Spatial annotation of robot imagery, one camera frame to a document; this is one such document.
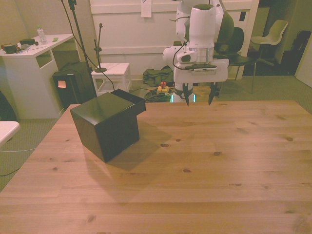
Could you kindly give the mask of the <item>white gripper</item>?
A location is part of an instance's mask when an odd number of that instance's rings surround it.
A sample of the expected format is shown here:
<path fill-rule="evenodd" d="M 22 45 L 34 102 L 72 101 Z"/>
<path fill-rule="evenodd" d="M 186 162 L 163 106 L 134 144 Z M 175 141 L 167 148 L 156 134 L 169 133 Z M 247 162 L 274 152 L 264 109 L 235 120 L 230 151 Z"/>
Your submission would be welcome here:
<path fill-rule="evenodd" d="M 217 82 L 224 82 L 228 78 L 228 59 L 215 59 L 208 64 L 180 64 L 174 69 L 174 82 L 182 83 L 184 99 L 189 106 L 189 98 L 193 94 L 192 83 L 210 83 L 208 104 L 210 105 L 215 96 L 219 95 Z"/>

